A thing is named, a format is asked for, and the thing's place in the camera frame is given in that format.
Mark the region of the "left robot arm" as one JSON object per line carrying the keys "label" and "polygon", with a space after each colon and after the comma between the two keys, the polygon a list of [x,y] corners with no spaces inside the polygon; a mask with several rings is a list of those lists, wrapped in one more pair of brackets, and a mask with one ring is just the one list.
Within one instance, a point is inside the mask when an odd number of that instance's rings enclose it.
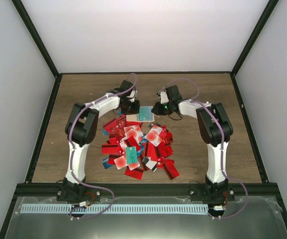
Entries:
{"label": "left robot arm", "polygon": [[70,152],[68,169],[63,179],[63,187],[74,201],[82,200],[86,188],[91,187],[85,183],[85,162],[89,145],[96,136],[99,118],[118,108],[128,115],[139,113],[135,85],[124,80],[118,88],[94,101],[74,104],[65,127]]}

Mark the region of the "beige leather card holder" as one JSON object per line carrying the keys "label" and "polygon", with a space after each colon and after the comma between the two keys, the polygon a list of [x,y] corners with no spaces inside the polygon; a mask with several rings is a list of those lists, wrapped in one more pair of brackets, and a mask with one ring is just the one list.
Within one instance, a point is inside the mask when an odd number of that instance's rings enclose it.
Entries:
{"label": "beige leather card holder", "polygon": [[131,122],[154,122],[155,115],[152,113],[152,106],[140,107],[136,115],[126,115],[126,120]]}

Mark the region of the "teal VIP card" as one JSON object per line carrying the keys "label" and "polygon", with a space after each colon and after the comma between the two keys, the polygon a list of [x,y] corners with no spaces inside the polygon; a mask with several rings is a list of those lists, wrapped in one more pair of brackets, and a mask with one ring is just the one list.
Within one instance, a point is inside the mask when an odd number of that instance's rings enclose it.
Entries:
{"label": "teal VIP card", "polygon": [[152,106],[140,107],[139,110],[139,121],[140,122],[152,122],[154,121],[154,114],[151,112]]}
{"label": "teal VIP card", "polygon": [[125,156],[127,164],[135,164],[138,162],[137,149],[135,146],[125,148]]}

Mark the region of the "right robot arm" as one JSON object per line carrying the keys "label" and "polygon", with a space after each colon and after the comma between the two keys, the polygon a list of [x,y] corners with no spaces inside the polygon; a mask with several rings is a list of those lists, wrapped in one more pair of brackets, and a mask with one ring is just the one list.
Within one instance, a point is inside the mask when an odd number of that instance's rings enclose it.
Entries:
{"label": "right robot arm", "polygon": [[233,126],[223,104],[184,100],[176,85],[161,89],[157,96],[159,101],[152,109],[155,115],[170,116],[177,113],[197,119],[199,132],[208,152],[205,194],[212,201],[219,199],[228,187],[226,151],[233,134]]}

